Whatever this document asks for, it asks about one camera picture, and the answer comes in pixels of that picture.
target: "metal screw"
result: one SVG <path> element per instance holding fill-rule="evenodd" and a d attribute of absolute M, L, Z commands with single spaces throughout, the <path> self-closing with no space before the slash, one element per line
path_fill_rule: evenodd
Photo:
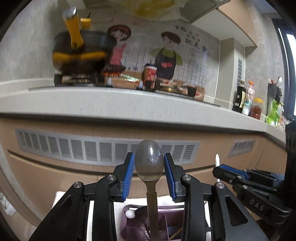
<path fill-rule="evenodd" d="M 116 178 L 116 176 L 113 175 L 113 174 L 109 174 L 109 175 L 107 176 L 107 179 L 108 179 L 109 181 L 113 181 L 115 178 Z"/>
<path fill-rule="evenodd" d="M 190 181 L 192 177 L 191 177 L 190 175 L 186 174 L 186 175 L 184 175 L 182 178 L 183 178 L 185 181 Z"/>
<path fill-rule="evenodd" d="M 216 186 L 217 188 L 220 188 L 220 189 L 225 187 L 224 183 L 216 183 Z"/>
<path fill-rule="evenodd" d="M 82 182 L 76 182 L 73 184 L 73 187 L 80 188 L 82 186 Z"/>

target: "yellow pan handle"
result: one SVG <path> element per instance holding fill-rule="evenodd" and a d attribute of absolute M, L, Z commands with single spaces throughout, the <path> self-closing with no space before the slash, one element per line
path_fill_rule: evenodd
<path fill-rule="evenodd" d="M 63 20 L 71 37 L 72 49 L 79 49 L 83 46 L 83 39 L 79 29 L 79 19 L 76 7 L 70 7 L 63 12 Z"/>
<path fill-rule="evenodd" d="M 91 18 L 81 18 L 80 19 L 81 28 L 91 28 Z"/>

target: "green sleeve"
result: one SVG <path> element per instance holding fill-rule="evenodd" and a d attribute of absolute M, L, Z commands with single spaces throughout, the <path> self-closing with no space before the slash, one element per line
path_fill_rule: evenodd
<path fill-rule="evenodd" d="M 179 54 L 176 53 L 176 64 L 177 65 L 183 65 L 182 58 Z"/>
<path fill-rule="evenodd" d="M 161 51 L 161 48 L 153 49 L 153 50 L 151 50 L 151 52 L 149 54 L 153 57 L 156 57 L 158 55 L 159 51 Z"/>

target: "glass jar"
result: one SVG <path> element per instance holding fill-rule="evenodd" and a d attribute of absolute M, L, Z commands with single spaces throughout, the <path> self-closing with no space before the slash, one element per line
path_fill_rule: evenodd
<path fill-rule="evenodd" d="M 263 109 L 263 100 L 255 97 L 252 101 L 250 116 L 257 120 L 260 120 L 262 109 Z"/>

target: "black apron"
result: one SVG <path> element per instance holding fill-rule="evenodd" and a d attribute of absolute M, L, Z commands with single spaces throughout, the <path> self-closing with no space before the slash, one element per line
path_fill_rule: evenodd
<path fill-rule="evenodd" d="M 176 52 L 174 51 L 175 56 L 173 58 L 167 57 L 163 55 L 163 48 L 158 52 L 154 64 L 157 67 L 156 76 L 159 78 L 171 80 L 174 76 L 175 67 L 176 67 Z M 170 63 L 171 67 L 165 67 L 167 63 Z"/>

